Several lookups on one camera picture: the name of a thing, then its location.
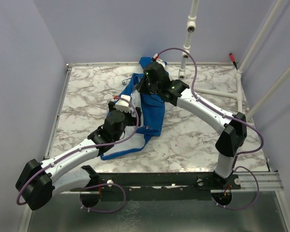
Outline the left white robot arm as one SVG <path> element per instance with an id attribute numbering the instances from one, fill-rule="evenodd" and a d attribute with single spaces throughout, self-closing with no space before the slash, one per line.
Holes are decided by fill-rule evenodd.
<path id="1" fill-rule="evenodd" d="M 112 110 L 105 118 L 104 124 L 79 145 L 55 158 L 41 162 L 32 159 L 25 164 L 15 184 L 18 190 L 17 205 L 26 204 L 31 210 L 41 208 L 52 198 L 55 183 L 68 171 L 132 137 L 129 135 L 123 139 L 121 136 L 127 126 L 138 128 L 141 121 L 141 108 L 135 107 L 129 100 L 121 97 L 110 104 Z"/>

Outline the blue jacket with white lining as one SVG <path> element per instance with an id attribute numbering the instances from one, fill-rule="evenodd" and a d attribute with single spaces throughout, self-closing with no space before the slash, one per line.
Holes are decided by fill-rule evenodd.
<path id="1" fill-rule="evenodd" d="M 111 160 L 129 153 L 139 152 L 144 149 L 152 137 L 161 135 L 165 103 L 157 95 L 149 96 L 136 90 L 136 85 L 142 77 L 142 73 L 133 73 L 129 83 L 120 93 L 121 95 L 130 95 L 133 106 L 141 108 L 141 125 L 129 140 L 114 145 L 109 151 L 102 154 L 102 160 Z"/>

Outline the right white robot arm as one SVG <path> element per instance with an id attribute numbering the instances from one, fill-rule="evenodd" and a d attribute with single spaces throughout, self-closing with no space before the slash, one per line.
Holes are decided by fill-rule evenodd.
<path id="1" fill-rule="evenodd" d="M 157 95 L 163 102 L 185 109 L 211 126 L 219 138 L 215 144 L 218 162 L 212 177 L 213 185 L 218 189 L 230 183 L 235 155 L 247 137 L 246 122 L 242 113 L 232 114 L 201 96 L 194 96 L 190 87 L 181 80 L 171 80 L 165 68 L 154 61 L 144 67 L 144 75 L 136 89 L 146 95 Z"/>

